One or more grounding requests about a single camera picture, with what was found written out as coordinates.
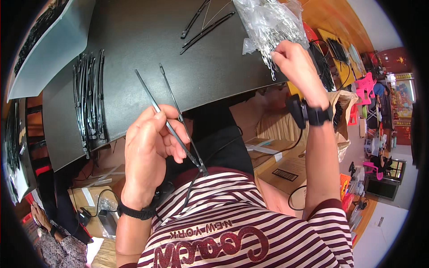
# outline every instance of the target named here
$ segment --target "maroon and white striped shirt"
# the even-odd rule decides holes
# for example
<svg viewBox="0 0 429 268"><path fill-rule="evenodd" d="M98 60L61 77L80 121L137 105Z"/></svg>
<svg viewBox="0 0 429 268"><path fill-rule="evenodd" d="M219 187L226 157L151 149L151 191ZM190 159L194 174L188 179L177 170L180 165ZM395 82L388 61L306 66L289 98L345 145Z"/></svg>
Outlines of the maroon and white striped shirt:
<svg viewBox="0 0 429 268"><path fill-rule="evenodd" d="M305 221L267 210L252 176L209 172L218 173L195 180L183 211L190 182L157 209L163 221L154 217L138 264L123 268L353 267L339 200L321 203Z"/></svg>

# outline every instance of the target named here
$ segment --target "fingernail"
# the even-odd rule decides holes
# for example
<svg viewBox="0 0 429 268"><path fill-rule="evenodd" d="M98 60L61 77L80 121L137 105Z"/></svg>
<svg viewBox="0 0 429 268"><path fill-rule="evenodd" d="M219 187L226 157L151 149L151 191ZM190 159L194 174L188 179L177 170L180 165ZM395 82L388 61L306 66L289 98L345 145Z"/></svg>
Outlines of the fingernail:
<svg viewBox="0 0 429 268"><path fill-rule="evenodd" d="M156 120L160 120L163 116L164 116L164 112L160 111L159 113L157 113L156 115L154 115L154 118Z"/></svg>

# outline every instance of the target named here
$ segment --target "watch strap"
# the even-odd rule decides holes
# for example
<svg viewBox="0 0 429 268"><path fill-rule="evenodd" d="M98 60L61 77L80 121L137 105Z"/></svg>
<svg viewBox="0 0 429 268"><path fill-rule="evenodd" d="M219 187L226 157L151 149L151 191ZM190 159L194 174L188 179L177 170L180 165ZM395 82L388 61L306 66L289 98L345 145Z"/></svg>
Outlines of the watch strap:
<svg viewBox="0 0 429 268"><path fill-rule="evenodd" d="M322 108L312 108L307 106L307 116L308 123L312 126L322 126L325 121L332 121L334 116L332 105L329 104L329 107L326 110L322 110Z"/></svg>
<svg viewBox="0 0 429 268"><path fill-rule="evenodd" d="M57 232L57 227L52 225L51 231L49 232L52 237L55 238L55 233Z"/></svg>
<svg viewBox="0 0 429 268"><path fill-rule="evenodd" d="M149 207L146 208L142 208L142 210L135 210L132 208L129 208L127 206L125 206L121 200L119 200L119 204L118 204L118 214L119 217L122 214L125 214L127 216L136 218L136 219L140 219L140 220L147 220L152 218L155 215L156 211L155 208L152 207L151 205L149 205Z"/></svg>

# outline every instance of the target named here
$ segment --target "right hand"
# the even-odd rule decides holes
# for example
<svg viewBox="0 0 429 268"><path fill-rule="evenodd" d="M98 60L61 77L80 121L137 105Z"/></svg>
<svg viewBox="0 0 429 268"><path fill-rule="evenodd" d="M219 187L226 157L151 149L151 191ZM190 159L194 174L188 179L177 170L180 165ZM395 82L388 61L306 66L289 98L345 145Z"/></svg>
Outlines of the right hand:
<svg viewBox="0 0 429 268"><path fill-rule="evenodd" d="M304 95L310 107L328 108L329 100L310 55L298 43L284 40L271 52L274 63Z"/></svg>
<svg viewBox="0 0 429 268"><path fill-rule="evenodd" d="M166 127L166 121L176 131L184 144L190 142L185 127L177 119L176 108L159 105L157 113L150 106L128 128L125 141L125 185L122 189L122 203L132 209L141 210L148 206L155 190L164 180L167 156L173 156L177 163L186 158L184 149Z"/></svg>
<svg viewBox="0 0 429 268"><path fill-rule="evenodd" d="M33 204L31 205L31 214L34 215L34 217L48 230L48 232L51 231L51 222L46 217L45 211L41 209L35 201L33 201Z"/></svg>

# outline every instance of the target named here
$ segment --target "black table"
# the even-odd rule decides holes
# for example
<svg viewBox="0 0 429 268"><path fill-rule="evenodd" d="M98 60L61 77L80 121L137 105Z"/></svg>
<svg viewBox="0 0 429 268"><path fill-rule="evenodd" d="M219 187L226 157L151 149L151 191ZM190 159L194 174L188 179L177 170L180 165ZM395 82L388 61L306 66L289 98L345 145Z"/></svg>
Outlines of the black table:
<svg viewBox="0 0 429 268"><path fill-rule="evenodd" d="M212 1L206 23L229 0ZM97 1L86 52L105 49L104 107L108 142L125 135L151 103L134 69L138 69L158 104L173 104L158 64L182 111L222 98L287 81L273 81L259 52L242 55L247 33L236 13L179 55L185 40L199 33L205 10L185 40L180 35L201 0ZM235 11L228 4L210 23ZM54 171L84 155L74 109L72 70L65 66L43 90L43 125ZM103 144L97 143L93 149Z"/></svg>

